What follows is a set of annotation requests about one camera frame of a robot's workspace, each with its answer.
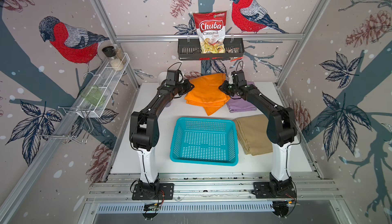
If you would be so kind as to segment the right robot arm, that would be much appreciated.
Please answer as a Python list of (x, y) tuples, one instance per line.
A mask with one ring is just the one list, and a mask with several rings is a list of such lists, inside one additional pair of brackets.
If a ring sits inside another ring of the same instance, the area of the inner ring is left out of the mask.
[(219, 89), (226, 95), (238, 95), (258, 108), (268, 119), (266, 135), (273, 146), (273, 168), (269, 174), (269, 191), (272, 195), (283, 194), (293, 187), (288, 168), (291, 146), (297, 135), (295, 113), (263, 95), (255, 85), (246, 82), (230, 84), (225, 81)]

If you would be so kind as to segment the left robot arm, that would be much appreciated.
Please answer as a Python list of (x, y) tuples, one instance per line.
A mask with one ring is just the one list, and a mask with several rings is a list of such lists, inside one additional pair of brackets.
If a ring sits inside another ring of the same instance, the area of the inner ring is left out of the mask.
[(187, 94), (194, 87), (189, 80), (163, 82), (152, 101), (141, 111), (131, 114), (129, 140), (139, 156), (141, 174), (137, 186), (141, 190), (157, 194), (159, 189), (154, 149), (159, 141), (159, 115), (175, 96)]

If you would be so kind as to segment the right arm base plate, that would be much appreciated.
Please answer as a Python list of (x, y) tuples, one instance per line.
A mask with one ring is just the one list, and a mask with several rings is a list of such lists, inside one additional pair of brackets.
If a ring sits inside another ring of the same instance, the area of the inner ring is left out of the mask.
[(272, 182), (254, 182), (252, 193), (257, 199), (296, 198), (297, 193), (292, 183), (275, 185)]

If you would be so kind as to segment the purple pants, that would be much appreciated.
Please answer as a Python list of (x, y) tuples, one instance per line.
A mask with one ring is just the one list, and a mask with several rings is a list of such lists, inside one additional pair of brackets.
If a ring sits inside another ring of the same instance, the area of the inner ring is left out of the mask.
[(256, 106), (246, 100), (243, 100), (238, 95), (231, 96), (230, 100), (226, 103), (226, 105), (229, 109), (229, 112), (231, 113), (249, 112), (257, 110)]

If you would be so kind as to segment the beige pants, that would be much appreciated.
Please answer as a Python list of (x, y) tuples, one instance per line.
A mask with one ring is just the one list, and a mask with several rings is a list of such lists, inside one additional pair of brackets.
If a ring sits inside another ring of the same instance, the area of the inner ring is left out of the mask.
[(268, 119), (265, 115), (241, 117), (233, 120), (237, 138), (246, 155), (258, 156), (273, 152), (267, 137)]

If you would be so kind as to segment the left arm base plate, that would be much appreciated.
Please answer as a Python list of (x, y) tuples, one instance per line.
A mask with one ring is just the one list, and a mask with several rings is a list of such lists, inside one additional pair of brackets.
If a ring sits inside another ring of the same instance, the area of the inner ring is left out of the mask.
[(172, 200), (174, 194), (173, 183), (148, 184), (139, 181), (132, 190), (132, 200)]

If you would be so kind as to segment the orange pants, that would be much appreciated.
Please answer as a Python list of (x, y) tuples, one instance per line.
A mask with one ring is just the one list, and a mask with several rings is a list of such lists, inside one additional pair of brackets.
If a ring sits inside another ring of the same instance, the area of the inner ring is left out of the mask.
[(186, 103), (203, 107), (208, 116), (214, 114), (230, 100), (230, 96), (219, 89), (225, 80), (223, 73), (192, 79), (190, 83), (195, 87), (185, 96)]

